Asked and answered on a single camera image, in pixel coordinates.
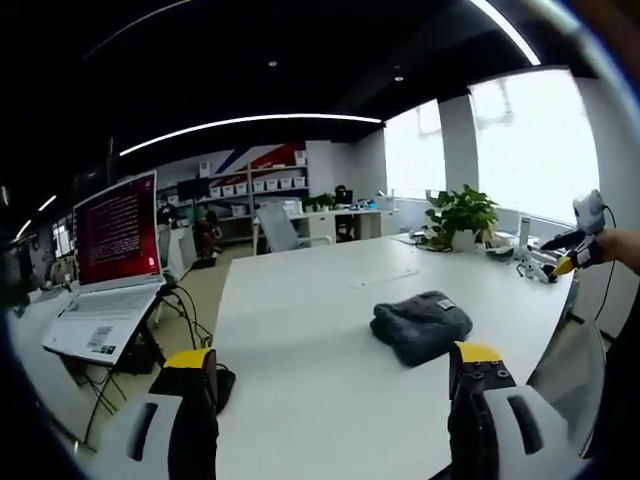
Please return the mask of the person's right hand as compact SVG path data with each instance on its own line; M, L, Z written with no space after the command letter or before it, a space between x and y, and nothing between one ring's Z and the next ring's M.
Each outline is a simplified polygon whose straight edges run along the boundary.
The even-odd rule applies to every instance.
M596 237L604 251L604 261L617 261L640 274L640 234L619 228L605 229Z

